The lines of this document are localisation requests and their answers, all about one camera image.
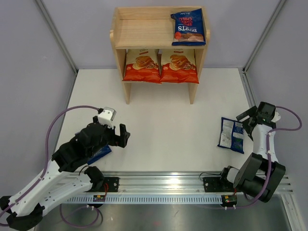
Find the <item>blue bag back side up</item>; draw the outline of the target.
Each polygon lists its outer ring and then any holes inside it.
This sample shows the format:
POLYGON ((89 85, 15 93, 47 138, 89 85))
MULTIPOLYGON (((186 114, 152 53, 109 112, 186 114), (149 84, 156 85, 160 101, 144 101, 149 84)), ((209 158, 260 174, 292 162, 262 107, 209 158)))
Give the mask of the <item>blue bag back side up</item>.
POLYGON ((244 154, 243 124, 239 121, 222 117, 217 147, 244 154))

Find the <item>cassava chips bag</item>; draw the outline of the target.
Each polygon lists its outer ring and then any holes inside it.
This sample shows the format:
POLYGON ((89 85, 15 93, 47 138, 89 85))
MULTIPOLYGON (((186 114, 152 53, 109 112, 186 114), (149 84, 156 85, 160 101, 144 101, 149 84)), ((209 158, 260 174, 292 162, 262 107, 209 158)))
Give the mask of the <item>cassava chips bag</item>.
POLYGON ((128 49, 124 81, 160 83, 158 49, 128 49))
POLYGON ((192 49, 161 50, 161 82, 199 84, 192 49))

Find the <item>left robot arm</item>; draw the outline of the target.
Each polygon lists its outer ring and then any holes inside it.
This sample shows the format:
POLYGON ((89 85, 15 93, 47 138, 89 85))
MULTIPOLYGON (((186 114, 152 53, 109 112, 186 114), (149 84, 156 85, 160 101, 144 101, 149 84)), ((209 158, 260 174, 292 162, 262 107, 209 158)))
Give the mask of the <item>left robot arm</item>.
POLYGON ((55 207, 81 192, 97 192, 104 186, 104 175, 97 167, 88 167, 71 182, 53 190, 53 186, 85 165, 103 147, 125 148, 130 137, 120 124, 120 134, 100 123, 90 123, 74 138, 60 146, 47 166, 14 196, 0 199, 2 214, 8 213, 6 226, 28 231, 39 224, 55 207))

